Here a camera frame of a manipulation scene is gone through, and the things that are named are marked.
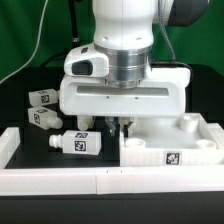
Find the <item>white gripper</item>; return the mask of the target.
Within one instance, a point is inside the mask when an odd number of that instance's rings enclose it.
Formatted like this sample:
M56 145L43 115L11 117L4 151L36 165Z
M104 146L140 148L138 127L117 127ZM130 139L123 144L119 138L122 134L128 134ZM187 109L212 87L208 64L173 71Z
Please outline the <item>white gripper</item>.
M122 119L125 137L135 129L134 117L174 117L186 109L187 68L153 68L146 79L131 89L113 88L105 79L65 75L59 105L65 115L104 116L112 137Z

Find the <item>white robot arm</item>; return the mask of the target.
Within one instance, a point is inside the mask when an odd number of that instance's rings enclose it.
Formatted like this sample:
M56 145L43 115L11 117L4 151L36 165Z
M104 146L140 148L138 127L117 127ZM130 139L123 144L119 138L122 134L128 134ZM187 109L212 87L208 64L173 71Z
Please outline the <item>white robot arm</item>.
M92 0L93 42L72 49L64 62L60 110L77 117L81 131L103 117L133 129L141 117L185 113L191 70L172 58L154 63L152 26L189 26L210 0Z

